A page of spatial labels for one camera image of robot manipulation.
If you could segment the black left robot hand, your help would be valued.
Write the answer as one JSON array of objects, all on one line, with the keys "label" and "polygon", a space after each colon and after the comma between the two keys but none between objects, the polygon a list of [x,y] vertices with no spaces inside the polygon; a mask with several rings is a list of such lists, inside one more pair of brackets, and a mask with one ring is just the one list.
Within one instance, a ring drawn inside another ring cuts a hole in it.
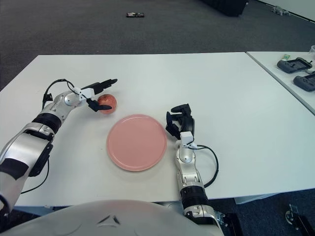
[{"label": "black left robot hand", "polygon": [[100,105],[99,102],[93,100],[93,98],[95,97],[95,95],[111,87],[117,81],[118,81],[117,79],[109,79],[104,82],[96,82],[86,87],[83,87],[80,90],[80,96],[85,98],[88,106],[95,112],[110,110],[112,109],[112,106]]}]

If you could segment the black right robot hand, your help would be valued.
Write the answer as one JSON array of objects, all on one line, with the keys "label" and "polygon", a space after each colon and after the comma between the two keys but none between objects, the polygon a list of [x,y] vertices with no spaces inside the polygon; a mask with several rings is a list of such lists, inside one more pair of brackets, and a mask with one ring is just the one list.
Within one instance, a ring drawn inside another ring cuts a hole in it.
[{"label": "black right robot hand", "polygon": [[182,132],[191,132],[194,135],[195,121],[191,115],[189,104],[183,104],[166,113],[166,131],[179,140]]}]

